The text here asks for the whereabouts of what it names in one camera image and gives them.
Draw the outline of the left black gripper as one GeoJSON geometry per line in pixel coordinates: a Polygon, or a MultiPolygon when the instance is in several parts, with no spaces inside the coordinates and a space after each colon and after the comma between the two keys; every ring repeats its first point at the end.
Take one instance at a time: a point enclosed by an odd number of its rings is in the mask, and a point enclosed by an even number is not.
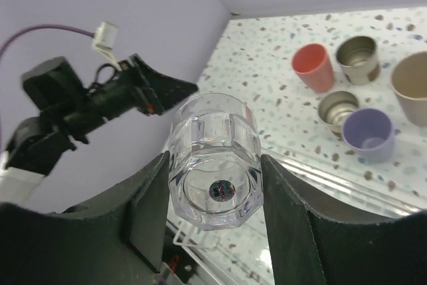
{"type": "Polygon", "coordinates": [[[122,61],[109,81],[97,85],[83,105],[64,117],[69,131],[94,131],[135,108],[145,115],[163,115],[198,92],[196,84],[164,75],[138,54],[122,61]]]}

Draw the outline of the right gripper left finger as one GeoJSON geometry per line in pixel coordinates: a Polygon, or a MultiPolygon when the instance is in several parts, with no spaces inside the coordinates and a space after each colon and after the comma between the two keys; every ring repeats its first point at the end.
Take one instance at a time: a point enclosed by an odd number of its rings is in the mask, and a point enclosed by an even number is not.
{"type": "Polygon", "coordinates": [[[62,213],[29,210],[43,176],[1,171],[2,284],[152,284],[161,269],[169,153],[62,213]]]}

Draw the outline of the clear glass cup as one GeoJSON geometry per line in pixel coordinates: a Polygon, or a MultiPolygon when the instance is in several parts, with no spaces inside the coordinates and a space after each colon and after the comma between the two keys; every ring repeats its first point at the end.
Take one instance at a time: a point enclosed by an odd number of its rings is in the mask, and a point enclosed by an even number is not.
{"type": "Polygon", "coordinates": [[[198,95],[176,113],[168,142],[177,216],[201,230],[237,228],[264,202],[256,119],[242,101],[198,95]]]}

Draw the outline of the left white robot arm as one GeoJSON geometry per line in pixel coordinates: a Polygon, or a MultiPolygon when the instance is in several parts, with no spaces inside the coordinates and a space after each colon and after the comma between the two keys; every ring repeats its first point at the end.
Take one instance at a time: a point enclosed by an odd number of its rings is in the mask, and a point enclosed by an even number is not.
{"type": "Polygon", "coordinates": [[[131,109],[163,115],[198,91],[194,83],[161,74],[138,55],[120,61],[105,82],[84,87],[65,57],[44,61],[21,83],[39,114],[22,121],[1,154],[1,201],[23,205],[62,154],[88,144],[87,134],[131,109]]]}

